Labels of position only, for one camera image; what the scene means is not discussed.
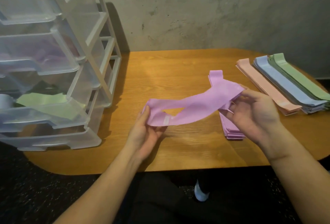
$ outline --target right hand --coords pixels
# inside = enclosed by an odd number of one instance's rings
[[[272,132],[283,128],[273,100],[263,93],[244,87],[228,110],[220,112],[258,146],[270,139]]]

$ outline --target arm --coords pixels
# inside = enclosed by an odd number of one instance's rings
[[[107,170],[73,203],[54,224],[112,223],[126,191],[144,159],[154,148],[166,128],[146,125],[150,109],[139,114],[126,144]]]
[[[330,174],[281,124],[272,99],[246,89],[222,110],[266,155],[300,219],[330,223]]]

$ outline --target hand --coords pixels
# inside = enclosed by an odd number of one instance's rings
[[[130,151],[133,152],[134,158],[140,162],[145,160],[155,147],[157,140],[167,129],[167,126],[155,127],[146,124],[150,114],[149,106],[146,106],[144,112],[140,112],[129,131],[126,145]]]
[[[283,127],[273,100],[263,93],[247,87],[234,104],[220,112],[231,120],[246,137],[258,146],[263,144],[275,130]]]

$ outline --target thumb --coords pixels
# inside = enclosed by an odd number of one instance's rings
[[[138,119],[137,123],[144,126],[149,118],[149,114],[150,114],[150,107],[146,106],[140,118]]]

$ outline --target concrete wall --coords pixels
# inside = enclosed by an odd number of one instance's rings
[[[330,0],[106,2],[122,51],[237,47],[283,52],[312,76],[330,77]]]

